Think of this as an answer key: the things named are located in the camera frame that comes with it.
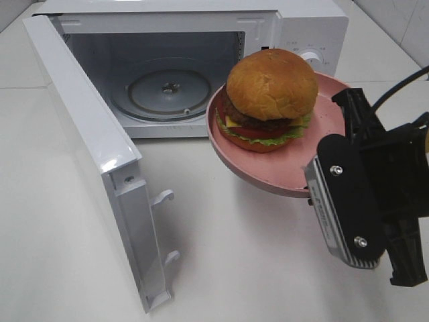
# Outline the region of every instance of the microwave control knob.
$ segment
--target microwave control knob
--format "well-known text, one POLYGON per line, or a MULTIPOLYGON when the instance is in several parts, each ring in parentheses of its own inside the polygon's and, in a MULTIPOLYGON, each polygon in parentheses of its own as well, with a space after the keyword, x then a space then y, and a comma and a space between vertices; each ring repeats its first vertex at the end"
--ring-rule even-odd
POLYGON ((322 56, 313 50, 307 50, 300 54, 301 58, 304 59, 310 66, 316 71, 321 70, 322 68, 322 56))

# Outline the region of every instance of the lettuce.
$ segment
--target lettuce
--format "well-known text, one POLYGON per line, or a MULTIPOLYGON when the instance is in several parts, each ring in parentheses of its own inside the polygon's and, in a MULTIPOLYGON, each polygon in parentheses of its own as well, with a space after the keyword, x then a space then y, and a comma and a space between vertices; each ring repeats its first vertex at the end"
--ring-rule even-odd
POLYGON ((311 117, 312 117, 312 113, 304 115, 302 117, 302 119, 303 119, 302 125, 299 125, 296 127, 291 127, 291 129, 289 131, 287 131, 284 135, 282 135, 278 138, 274 138, 274 139, 249 139, 249 138, 246 138, 245 136, 240 136, 239 134, 236 134, 236 133, 232 132, 229 128, 227 128, 227 126, 222 122, 222 119, 219 116, 219 112, 216 110, 216 120, 217 120, 218 124, 222 127, 222 129, 226 133, 228 133, 231 136, 236 136, 242 140, 249 141, 250 144, 260 143, 260 144, 263 144, 264 146, 271 146, 273 144, 282 144, 285 141, 287 141, 288 139, 302 138, 302 136, 304 136, 304 129, 306 129, 308 127, 308 124, 311 121, 311 117))

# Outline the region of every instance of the robotic arm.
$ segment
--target robotic arm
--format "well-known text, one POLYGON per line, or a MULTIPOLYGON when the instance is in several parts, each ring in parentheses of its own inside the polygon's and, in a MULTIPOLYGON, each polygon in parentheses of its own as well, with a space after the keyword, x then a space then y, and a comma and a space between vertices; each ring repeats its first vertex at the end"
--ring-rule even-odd
POLYGON ((429 112, 386 131, 375 112, 429 66, 398 83, 370 107, 362 89, 332 101, 346 136, 321 139, 305 169, 310 200, 330 253, 356 268, 375 268, 387 250, 391 283, 427 281, 418 219, 429 216, 429 112))

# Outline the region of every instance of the white wall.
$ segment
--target white wall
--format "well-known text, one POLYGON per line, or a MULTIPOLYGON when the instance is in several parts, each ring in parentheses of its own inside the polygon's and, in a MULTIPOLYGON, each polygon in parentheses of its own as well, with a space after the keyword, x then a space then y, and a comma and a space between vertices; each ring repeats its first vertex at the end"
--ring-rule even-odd
POLYGON ((429 0, 355 0, 355 3, 421 67, 429 65, 429 0))
POLYGON ((37 0, 0 0, 0 32, 35 2, 37 0))

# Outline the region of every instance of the tomato slice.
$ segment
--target tomato slice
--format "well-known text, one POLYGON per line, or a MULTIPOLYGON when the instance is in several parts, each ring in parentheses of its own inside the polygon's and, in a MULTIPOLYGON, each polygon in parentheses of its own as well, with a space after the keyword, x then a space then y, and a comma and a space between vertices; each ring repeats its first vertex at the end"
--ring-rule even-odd
MULTIPOLYGON (((219 112, 219 117, 221 118, 222 122, 226 124, 225 121, 225 111, 223 109, 223 100, 219 99, 217 101, 217 110, 219 112)), ((229 130, 238 134, 239 136, 244 136, 249 139, 274 139, 282 136, 285 134, 289 127, 285 127, 282 129, 277 129, 274 131, 265 131, 263 129, 253 129, 251 127, 229 127, 229 130)))
POLYGON ((229 129, 232 132, 249 139, 274 139, 282 136, 288 131, 287 129, 264 131, 262 129, 252 129, 250 127, 229 127, 229 129))

